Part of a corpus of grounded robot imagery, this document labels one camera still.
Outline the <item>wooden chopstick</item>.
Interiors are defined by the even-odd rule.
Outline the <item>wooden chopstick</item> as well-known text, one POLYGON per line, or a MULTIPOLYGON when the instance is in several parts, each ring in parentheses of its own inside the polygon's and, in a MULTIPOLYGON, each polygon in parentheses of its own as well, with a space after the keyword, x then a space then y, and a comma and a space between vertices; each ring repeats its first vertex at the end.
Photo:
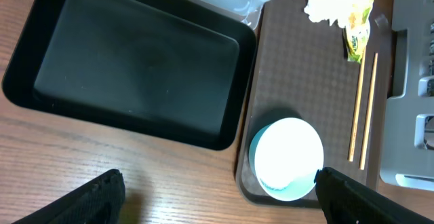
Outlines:
POLYGON ((376 72, 377 72, 377 66, 378 66, 378 53, 374 54, 374 61, 372 66, 372 74, 371 74, 371 80, 370 80, 370 89, 368 94, 368 106, 366 110, 366 121, 363 131, 363 141, 362 141, 362 147, 361 147, 361 157, 359 162, 359 169, 364 170, 366 166, 366 158, 368 153, 368 143, 370 139, 370 128, 371 128, 371 122, 372 122, 372 111, 373 111, 373 104, 374 104, 374 93, 375 93, 375 85, 376 85, 376 72))
POLYGON ((364 70, 365 70, 365 64, 366 64, 365 59, 366 59, 366 53, 364 52, 362 59, 361 59, 361 63, 360 63, 359 77, 358 77, 358 82, 357 82, 357 91, 356 91, 356 97, 355 97, 355 107, 354 107, 354 114, 353 114, 351 139, 350 139, 350 143, 349 143, 349 153, 348 153, 348 161, 349 162, 353 161, 354 153, 355 153, 355 146, 356 146, 356 142, 357 142, 359 112, 360 112, 360 106, 361 106, 364 70))

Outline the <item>yellow green snack wrapper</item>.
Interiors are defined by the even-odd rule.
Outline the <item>yellow green snack wrapper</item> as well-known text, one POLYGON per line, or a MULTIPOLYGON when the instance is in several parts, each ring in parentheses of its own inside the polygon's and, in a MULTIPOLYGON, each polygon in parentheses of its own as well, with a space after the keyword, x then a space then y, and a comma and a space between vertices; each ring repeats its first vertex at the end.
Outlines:
POLYGON ((370 37, 370 13, 374 0, 356 0, 351 6, 344 38, 347 48, 347 60, 361 63, 370 37))

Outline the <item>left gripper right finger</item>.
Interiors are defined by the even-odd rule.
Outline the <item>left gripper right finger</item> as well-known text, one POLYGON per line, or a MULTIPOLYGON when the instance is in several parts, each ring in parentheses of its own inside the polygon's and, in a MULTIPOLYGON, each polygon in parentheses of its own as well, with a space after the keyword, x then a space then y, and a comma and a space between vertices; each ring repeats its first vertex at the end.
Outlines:
POLYGON ((433 224, 333 168, 317 171, 315 184, 328 224, 433 224))

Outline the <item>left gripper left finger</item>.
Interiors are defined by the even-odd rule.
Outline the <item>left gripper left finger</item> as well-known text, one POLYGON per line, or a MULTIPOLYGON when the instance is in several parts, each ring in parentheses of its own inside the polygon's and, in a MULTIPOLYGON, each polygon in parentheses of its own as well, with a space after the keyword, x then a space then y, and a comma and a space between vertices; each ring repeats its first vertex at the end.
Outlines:
POLYGON ((14 224, 118 224, 125 184, 111 169, 14 224))

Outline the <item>white tissue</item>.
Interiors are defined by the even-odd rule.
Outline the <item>white tissue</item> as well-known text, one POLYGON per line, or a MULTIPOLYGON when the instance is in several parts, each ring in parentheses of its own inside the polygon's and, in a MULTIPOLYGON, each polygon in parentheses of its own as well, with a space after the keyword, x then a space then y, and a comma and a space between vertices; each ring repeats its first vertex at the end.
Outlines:
POLYGON ((359 0, 308 0, 304 13, 311 22, 327 20, 332 26, 335 22, 343 29, 349 23, 353 4, 359 0))

